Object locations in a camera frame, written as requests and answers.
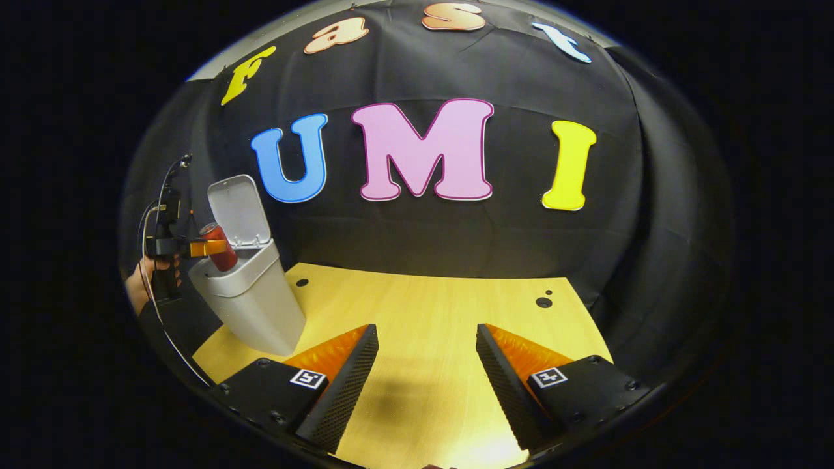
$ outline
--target pink letter m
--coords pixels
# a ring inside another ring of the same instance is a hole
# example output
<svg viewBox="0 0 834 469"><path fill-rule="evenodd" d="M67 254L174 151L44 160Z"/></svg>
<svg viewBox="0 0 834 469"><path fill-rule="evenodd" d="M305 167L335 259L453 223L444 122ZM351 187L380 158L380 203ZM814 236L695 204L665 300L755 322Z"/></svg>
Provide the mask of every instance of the pink letter m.
<svg viewBox="0 0 834 469"><path fill-rule="evenodd" d="M479 99L451 99L440 106L421 138L403 112L392 103L357 109L352 120L362 126L368 183L360 193L367 200L391 200L400 188L391 181L388 160L409 191L420 197L443 159L443 177L435 194L443 199L481 200L492 195L484 174L484 127L492 104Z"/></svg>

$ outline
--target red can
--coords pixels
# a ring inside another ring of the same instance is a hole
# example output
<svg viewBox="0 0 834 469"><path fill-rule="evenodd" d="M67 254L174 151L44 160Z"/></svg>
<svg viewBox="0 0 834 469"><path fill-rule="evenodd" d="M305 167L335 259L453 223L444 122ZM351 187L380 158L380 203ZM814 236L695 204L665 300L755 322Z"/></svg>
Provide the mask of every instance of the red can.
<svg viewBox="0 0 834 469"><path fill-rule="evenodd" d="M236 255L232 250L232 245L229 243L229 240L226 239L226 234L223 232L223 229L220 228L219 224L212 222L205 225L203 229L200 230L200 237L204 240L226 241L226 250L224 252L209 256L214 262L214 265L217 267L217 270L225 272L238 263L238 255Z"/></svg>

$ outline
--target open lid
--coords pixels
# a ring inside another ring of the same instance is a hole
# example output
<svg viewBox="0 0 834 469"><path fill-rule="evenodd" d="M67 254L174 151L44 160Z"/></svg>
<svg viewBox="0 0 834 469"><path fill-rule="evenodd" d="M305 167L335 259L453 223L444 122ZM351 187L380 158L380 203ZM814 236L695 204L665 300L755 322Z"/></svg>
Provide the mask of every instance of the open lid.
<svg viewBox="0 0 834 469"><path fill-rule="evenodd" d="M272 238L258 187L248 174L211 184L208 204L233 249L261 249Z"/></svg>

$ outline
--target letter u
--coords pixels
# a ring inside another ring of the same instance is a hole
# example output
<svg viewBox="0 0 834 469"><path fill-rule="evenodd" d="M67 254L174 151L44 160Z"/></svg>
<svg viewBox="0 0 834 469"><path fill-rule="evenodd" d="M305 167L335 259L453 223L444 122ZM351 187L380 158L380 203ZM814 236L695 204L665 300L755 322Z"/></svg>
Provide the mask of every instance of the letter u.
<svg viewBox="0 0 834 469"><path fill-rule="evenodd" d="M296 204L312 199L324 188L327 180L327 165L321 144L321 129L327 124L325 114L310 114L293 122L290 129L301 138L301 152L304 156L304 177L290 181L281 167L278 143L284 133L281 129L269 129L252 139L252 149L258 155L258 168L264 188L273 199L287 204Z"/></svg>

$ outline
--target orange foam pad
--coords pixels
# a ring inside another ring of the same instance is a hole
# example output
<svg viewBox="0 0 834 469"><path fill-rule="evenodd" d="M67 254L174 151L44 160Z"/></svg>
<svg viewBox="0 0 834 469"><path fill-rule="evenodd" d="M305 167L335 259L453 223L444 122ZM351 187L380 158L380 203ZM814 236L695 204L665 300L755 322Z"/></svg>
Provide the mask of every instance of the orange foam pad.
<svg viewBox="0 0 834 469"><path fill-rule="evenodd" d="M535 395L527 384L527 378L530 375L549 368L567 365L573 361L520 335L495 327L492 324L485 325L490 330L495 343L501 348L501 352L504 353L504 357L513 367L513 371L532 396Z"/></svg>
<svg viewBox="0 0 834 469"><path fill-rule="evenodd" d="M336 375L339 374L339 370L342 369L342 366L348 360L350 352L354 351L356 342L359 341L359 338L362 337L366 329L368 329L367 324L349 330L342 335L337 335L333 339L322 342L311 349L307 349L287 359L284 364L304 370L324 373L327 376L327 380L332 383Z"/></svg>

